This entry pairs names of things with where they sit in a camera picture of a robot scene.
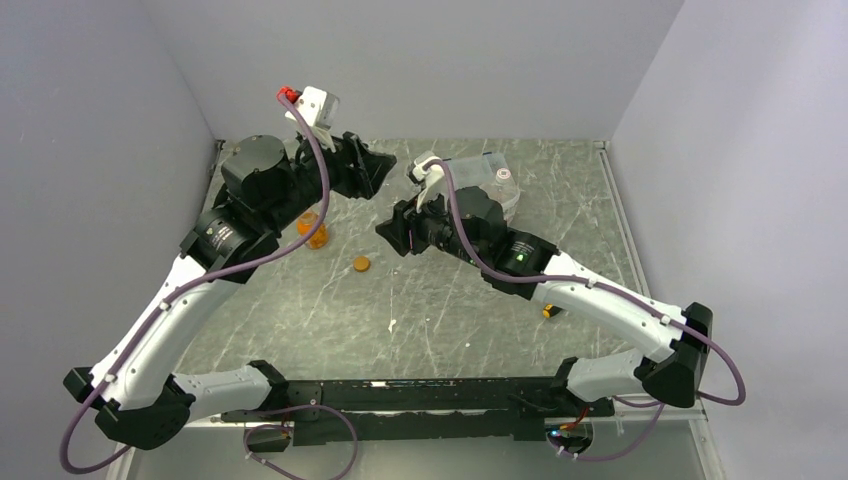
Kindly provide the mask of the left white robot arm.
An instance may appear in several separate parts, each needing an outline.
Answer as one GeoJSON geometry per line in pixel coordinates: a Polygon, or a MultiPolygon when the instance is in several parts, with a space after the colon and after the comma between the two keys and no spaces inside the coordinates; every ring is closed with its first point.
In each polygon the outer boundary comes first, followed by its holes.
{"type": "Polygon", "coordinates": [[[277,251],[288,225],[328,192],[374,197],[397,162],[353,133],[332,143],[312,152],[301,139],[288,154],[278,138],[255,135],[221,162],[213,206],[181,242],[157,298],[108,356],[65,377],[66,389],[95,411],[107,438],[152,450],[198,419],[245,410],[272,420],[285,411],[288,381],[266,361],[203,375],[175,368],[203,324],[251,278],[258,260],[277,251]]]}

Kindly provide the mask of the large clear tea bottle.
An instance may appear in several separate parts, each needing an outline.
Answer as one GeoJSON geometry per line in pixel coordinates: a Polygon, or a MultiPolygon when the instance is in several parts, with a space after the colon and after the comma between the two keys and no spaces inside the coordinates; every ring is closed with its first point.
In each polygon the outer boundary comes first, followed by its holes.
{"type": "Polygon", "coordinates": [[[517,203],[520,198],[520,189],[515,182],[507,185],[499,185],[495,182],[495,176],[486,185],[486,191],[490,199],[497,201],[503,210],[504,219],[510,222],[514,217],[517,209],[517,203]]]}

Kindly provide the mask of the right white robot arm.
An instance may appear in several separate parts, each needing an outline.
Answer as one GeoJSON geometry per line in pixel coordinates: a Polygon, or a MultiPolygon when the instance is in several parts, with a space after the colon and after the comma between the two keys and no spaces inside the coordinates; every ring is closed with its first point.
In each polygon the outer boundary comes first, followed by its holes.
{"type": "Polygon", "coordinates": [[[586,315],[631,346],[606,357],[564,360],[550,391],[557,411],[574,415],[590,402],[640,392],[678,408],[694,405],[710,352],[703,341],[713,320],[707,306],[664,304],[612,282],[554,244],[509,227],[501,205],[478,187],[459,190],[457,199],[473,255],[442,195],[422,207],[397,202],[375,231],[401,256],[434,247],[479,267],[494,289],[586,315]]]}

